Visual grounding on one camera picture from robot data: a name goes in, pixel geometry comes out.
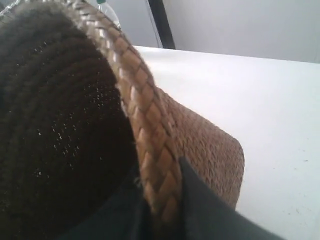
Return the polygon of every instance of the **woven straw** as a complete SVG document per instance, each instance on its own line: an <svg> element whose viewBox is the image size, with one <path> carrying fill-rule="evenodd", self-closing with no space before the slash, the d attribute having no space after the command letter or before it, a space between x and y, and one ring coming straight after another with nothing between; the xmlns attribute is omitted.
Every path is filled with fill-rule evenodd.
<svg viewBox="0 0 320 240"><path fill-rule="evenodd" d="M238 141L157 88L101 12L81 0L18 0L1 15L1 239L63 233L101 206L135 159L158 239L179 219L180 156L235 207Z"/></svg>

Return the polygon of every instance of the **black door frame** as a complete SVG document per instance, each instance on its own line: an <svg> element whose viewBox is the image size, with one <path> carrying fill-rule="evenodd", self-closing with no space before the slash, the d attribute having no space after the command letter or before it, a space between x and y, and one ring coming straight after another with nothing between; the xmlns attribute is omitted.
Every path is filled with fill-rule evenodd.
<svg viewBox="0 0 320 240"><path fill-rule="evenodd" d="M163 0L147 0L164 49L176 49Z"/></svg>

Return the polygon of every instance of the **braided hat band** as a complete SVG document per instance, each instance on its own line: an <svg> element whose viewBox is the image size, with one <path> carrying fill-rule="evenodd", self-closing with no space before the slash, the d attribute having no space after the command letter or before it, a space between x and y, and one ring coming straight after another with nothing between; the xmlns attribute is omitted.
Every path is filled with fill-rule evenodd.
<svg viewBox="0 0 320 240"><path fill-rule="evenodd" d="M100 97L120 104L112 104L116 108L113 110L114 114L117 113L116 121L122 121L126 126L129 120L144 197L150 206L155 236L161 238L175 225L179 216L182 176L167 113L153 76L139 53L111 20L82 0L18 0L0 15L4 16L2 21L7 22L0 27L0 84L4 93L0 149L3 169L0 212L3 214L0 213L0 221L6 225L10 219L14 223L10 231L15 232L17 239L24 234L21 231L26 230L19 226L24 225L21 223L27 219L24 216L34 215L39 193L34 189L35 184L24 185L27 174L19 172L22 169L19 166L24 165L24 171L27 171L27 157L38 161L39 166L46 165L50 158L55 161L54 149L57 148L62 149L64 156L79 154L79 146L74 143L79 137L74 140L70 131L80 128L82 123L73 119L86 122L88 129L92 124L110 119L105 116L104 101ZM85 92L82 100L77 96L80 89ZM50 106L50 103L52 109L44 110L43 107ZM119 116L117 109L122 110L124 117ZM85 120L86 114L90 115L90 121ZM52 120L50 131L45 125L48 119ZM105 127L110 127L108 123L104 123ZM51 138L56 136L52 145L34 144L49 134ZM57 160L50 164L60 163ZM75 168L72 160L67 164L71 169ZM41 178L44 174L40 168L35 173ZM47 174L44 183L47 184L50 177ZM17 200L17 194L25 194L22 191L35 193L34 198L28 196L28 207L28 202Z"/></svg>

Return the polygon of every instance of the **black fabric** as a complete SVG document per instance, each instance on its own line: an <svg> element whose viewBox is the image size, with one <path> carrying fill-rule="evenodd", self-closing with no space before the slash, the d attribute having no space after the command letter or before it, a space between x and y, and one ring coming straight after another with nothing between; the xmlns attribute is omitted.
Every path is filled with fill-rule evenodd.
<svg viewBox="0 0 320 240"><path fill-rule="evenodd" d="M180 159L183 179L182 220L174 240L281 240L224 204ZM149 240L150 213L136 184L135 166L120 189L90 219L56 240Z"/></svg>

